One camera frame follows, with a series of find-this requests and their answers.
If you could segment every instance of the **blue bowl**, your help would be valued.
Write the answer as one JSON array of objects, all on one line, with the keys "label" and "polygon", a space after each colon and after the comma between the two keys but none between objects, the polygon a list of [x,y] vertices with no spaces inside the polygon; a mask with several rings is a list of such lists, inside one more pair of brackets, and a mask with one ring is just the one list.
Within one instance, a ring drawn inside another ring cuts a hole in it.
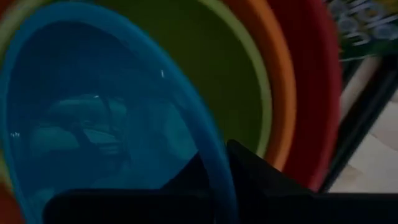
[{"label": "blue bowl", "polygon": [[6,161],[28,223],[70,189],[159,189],[199,151],[220,217],[236,222],[222,139],[173,61],[126,18],[77,2],[43,7],[2,66]]}]

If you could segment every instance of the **white surface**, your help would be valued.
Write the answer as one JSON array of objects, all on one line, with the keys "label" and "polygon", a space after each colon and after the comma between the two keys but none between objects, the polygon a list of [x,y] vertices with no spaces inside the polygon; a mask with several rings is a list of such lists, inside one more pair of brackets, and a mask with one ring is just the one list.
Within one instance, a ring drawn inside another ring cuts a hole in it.
[{"label": "white surface", "polygon": [[398,193],[398,104],[386,106],[330,191]]}]

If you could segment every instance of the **green bowl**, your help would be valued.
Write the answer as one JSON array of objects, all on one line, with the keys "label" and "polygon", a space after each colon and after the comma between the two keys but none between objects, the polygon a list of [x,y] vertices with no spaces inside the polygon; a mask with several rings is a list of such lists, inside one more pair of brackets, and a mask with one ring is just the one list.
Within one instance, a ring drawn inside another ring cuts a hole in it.
[{"label": "green bowl", "polygon": [[[266,69],[254,41],[226,6],[217,0],[94,2],[129,18],[169,53],[202,95],[225,140],[264,152],[272,111]],[[29,14],[32,6],[37,4]]]}]

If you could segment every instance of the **green packaging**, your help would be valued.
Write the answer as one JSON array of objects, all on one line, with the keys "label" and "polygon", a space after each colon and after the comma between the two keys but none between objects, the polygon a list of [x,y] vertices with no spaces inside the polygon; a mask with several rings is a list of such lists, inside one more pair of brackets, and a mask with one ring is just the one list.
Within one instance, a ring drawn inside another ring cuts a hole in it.
[{"label": "green packaging", "polygon": [[323,0],[336,22],[342,61],[398,52],[398,0]]}]

